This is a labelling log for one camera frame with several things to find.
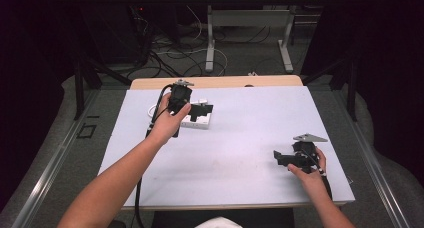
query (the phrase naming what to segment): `white desk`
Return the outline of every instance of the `white desk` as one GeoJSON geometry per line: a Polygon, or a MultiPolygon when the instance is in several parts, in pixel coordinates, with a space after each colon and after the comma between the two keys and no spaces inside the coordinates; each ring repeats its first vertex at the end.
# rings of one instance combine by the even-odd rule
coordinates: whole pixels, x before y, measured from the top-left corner
{"type": "MultiPolygon", "coordinates": [[[[270,85],[276,85],[272,81],[278,78],[269,77],[270,85]]],[[[226,86],[225,81],[229,79],[231,77],[202,77],[192,81],[196,84],[196,81],[211,80],[216,85],[216,81],[221,80],[224,81],[221,86],[226,86]]],[[[255,80],[265,84],[267,79],[246,77],[245,84],[255,84],[255,80]]],[[[170,83],[164,81],[170,80],[161,79],[159,83],[170,83]]],[[[100,172],[144,137],[150,121],[147,110],[155,104],[159,93],[159,88],[127,91],[100,172]]],[[[293,137],[300,134],[311,133],[328,139],[307,87],[194,86],[192,100],[200,98],[207,98],[214,105],[209,130],[180,128],[179,137],[172,138],[158,152],[143,176],[141,209],[310,205],[299,180],[287,168],[278,166],[273,157],[274,150],[292,154],[293,137]]],[[[342,205],[354,201],[331,141],[317,145],[327,157],[328,179],[335,203],[342,205]]],[[[134,200],[135,192],[125,206],[132,207],[134,200]]]]}
{"type": "Polygon", "coordinates": [[[284,68],[287,73],[293,72],[293,66],[287,51],[287,43],[296,7],[289,10],[213,10],[208,6],[208,50],[206,55],[207,72],[213,71],[215,40],[213,39],[214,26],[281,26],[284,27],[283,39],[278,40],[284,68]]]}

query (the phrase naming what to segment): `white tabletop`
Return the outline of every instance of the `white tabletop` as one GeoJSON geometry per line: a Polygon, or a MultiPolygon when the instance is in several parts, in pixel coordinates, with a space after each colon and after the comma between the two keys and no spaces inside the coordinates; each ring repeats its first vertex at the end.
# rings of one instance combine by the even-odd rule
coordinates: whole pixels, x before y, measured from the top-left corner
{"type": "MultiPolygon", "coordinates": [[[[100,172],[145,135],[160,90],[127,91],[100,172]]],[[[214,105],[209,130],[180,128],[143,176],[141,209],[225,209],[310,205],[299,180],[278,166],[276,150],[292,154],[294,136],[327,132],[307,87],[195,89],[192,101],[214,105]]],[[[354,201],[331,141],[327,157],[335,203],[354,201]]],[[[135,192],[125,206],[133,206],[135,192]]]]}

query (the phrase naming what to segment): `person's left arm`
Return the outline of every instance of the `person's left arm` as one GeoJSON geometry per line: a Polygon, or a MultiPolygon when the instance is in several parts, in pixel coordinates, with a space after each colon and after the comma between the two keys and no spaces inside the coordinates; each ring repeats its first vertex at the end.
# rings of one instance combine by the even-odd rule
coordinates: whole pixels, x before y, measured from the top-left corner
{"type": "MultiPolygon", "coordinates": [[[[170,94],[163,96],[159,111],[166,108],[170,94]]],[[[107,227],[152,162],[159,149],[177,131],[190,111],[186,104],[175,116],[163,112],[149,136],[124,157],[97,176],[77,196],[58,227],[107,227]]]]}

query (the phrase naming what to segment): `power strip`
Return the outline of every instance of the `power strip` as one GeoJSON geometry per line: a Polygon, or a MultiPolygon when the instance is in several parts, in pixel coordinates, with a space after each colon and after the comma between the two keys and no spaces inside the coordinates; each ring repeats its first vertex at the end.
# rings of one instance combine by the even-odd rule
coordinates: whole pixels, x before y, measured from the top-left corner
{"type": "Polygon", "coordinates": [[[184,119],[181,121],[181,127],[207,130],[209,128],[211,113],[208,113],[207,116],[198,116],[196,122],[190,121],[190,118],[190,115],[184,117],[184,119]]]}

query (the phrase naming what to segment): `person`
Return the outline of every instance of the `person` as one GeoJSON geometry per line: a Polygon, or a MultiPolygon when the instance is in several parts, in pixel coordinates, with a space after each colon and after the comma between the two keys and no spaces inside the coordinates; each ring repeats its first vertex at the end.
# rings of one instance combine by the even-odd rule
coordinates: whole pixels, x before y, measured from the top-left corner
{"type": "MultiPolygon", "coordinates": [[[[169,98],[170,93],[162,97],[160,115],[150,134],[81,191],[62,216],[58,227],[107,227],[112,222],[156,153],[177,131],[191,109],[187,103],[175,115],[162,112],[169,98]]],[[[321,150],[317,149],[317,153],[319,165],[325,170],[326,158],[321,150]]],[[[288,168],[301,180],[324,227],[354,227],[328,196],[318,171],[306,174],[292,164],[288,168]]]]}

